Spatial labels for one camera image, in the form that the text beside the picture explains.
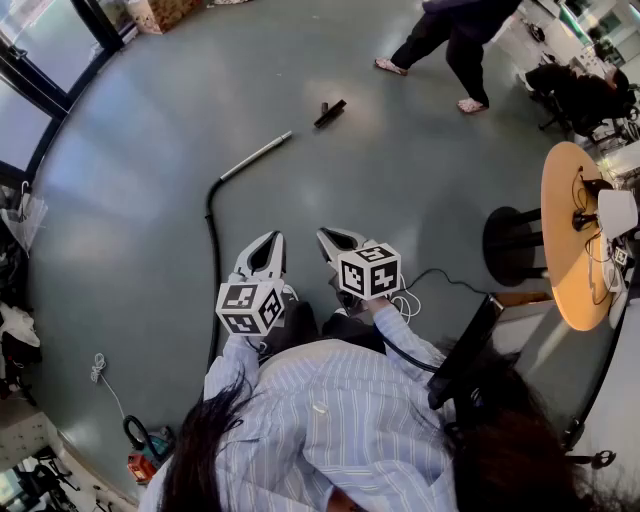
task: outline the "black table base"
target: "black table base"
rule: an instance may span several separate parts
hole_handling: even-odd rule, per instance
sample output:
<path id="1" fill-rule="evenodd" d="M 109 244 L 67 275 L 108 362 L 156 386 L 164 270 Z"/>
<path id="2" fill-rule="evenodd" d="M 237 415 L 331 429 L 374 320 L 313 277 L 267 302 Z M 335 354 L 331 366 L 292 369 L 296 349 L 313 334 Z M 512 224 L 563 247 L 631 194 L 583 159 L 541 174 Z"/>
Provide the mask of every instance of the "black table base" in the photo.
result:
<path id="1" fill-rule="evenodd" d="M 540 220 L 540 208 L 520 213 L 503 206 L 487 219 L 482 233 L 482 252 L 487 269 L 503 286 L 518 286 L 525 279 L 539 279 L 546 267 L 534 267 L 536 247 L 542 233 L 533 232 L 529 223 Z"/>

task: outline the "cardboard box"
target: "cardboard box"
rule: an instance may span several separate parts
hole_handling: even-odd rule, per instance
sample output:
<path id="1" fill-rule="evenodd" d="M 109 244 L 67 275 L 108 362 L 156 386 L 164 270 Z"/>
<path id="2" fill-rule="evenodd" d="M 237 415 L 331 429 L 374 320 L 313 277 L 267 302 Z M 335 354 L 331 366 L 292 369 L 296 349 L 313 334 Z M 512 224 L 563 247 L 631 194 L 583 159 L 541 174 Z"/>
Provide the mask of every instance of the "cardboard box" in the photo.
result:
<path id="1" fill-rule="evenodd" d="M 127 11 L 140 32 L 164 34 L 200 4 L 201 0 L 130 0 Z"/>

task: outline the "round wooden table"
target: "round wooden table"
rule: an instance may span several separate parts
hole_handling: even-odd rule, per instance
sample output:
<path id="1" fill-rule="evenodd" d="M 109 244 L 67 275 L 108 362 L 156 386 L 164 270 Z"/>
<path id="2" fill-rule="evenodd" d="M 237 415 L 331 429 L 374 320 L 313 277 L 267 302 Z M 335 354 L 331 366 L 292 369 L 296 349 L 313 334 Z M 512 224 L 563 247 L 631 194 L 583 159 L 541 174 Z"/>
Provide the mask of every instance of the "round wooden table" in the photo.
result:
<path id="1" fill-rule="evenodd" d="M 596 261 L 602 259 L 600 240 L 590 244 L 592 261 L 585 250 L 599 227 L 593 222 L 577 231 L 572 224 L 576 205 L 585 206 L 585 214 L 594 213 L 597 206 L 597 200 L 584 190 L 581 176 L 601 178 L 591 157 L 579 146 L 571 142 L 556 145 L 544 165 L 541 208 L 525 213 L 510 207 L 494 211 L 485 224 L 483 252 L 489 272 L 505 286 L 516 286 L 527 278 L 549 278 L 567 324 L 588 331 L 607 314 L 611 296 L 607 296 L 602 266 Z M 532 232 L 529 223 L 536 220 L 541 221 L 542 232 Z M 544 245 L 546 268 L 532 268 L 538 245 Z"/>

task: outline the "red object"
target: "red object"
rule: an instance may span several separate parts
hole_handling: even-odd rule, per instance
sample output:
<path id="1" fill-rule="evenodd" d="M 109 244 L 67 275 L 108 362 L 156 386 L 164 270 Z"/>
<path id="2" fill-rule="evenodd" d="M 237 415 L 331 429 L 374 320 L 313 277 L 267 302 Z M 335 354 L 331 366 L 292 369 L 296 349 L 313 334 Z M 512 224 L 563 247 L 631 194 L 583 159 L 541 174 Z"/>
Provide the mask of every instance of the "red object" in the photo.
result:
<path id="1" fill-rule="evenodd" d="M 156 468 L 153 464 L 141 454 L 129 455 L 127 464 L 129 471 L 135 477 L 136 483 L 147 484 L 151 481 L 153 475 L 156 474 Z"/>

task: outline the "striped shirt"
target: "striped shirt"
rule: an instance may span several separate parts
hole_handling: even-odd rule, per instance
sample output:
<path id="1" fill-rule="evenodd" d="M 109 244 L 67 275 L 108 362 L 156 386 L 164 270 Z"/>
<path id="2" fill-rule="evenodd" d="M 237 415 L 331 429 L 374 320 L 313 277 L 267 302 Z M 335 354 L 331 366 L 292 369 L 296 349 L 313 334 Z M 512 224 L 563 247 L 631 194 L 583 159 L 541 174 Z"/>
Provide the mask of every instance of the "striped shirt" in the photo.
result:
<path id="1" fill-rule="evenodd" d="M 442 362 L 441 353 L 416 336 L 393 306 L 374 321 L 416 359 Z M 225 434 L 216 459 L 223 505 L 324 511 L 338 487 L 370 512 L 457 510 L 443 433 L 454 411 L 429 409 L 430 373 L 393 351 L 384 356 L 337 340 L 329 350 L 285 354 L 260 372 L 256 352 L 232 336 L 205 377 L 205 398 L 235 382 L 243 368 L 255 388 L 242 424 Z M 139 510 L 157 509 L 166 466 Z"/>

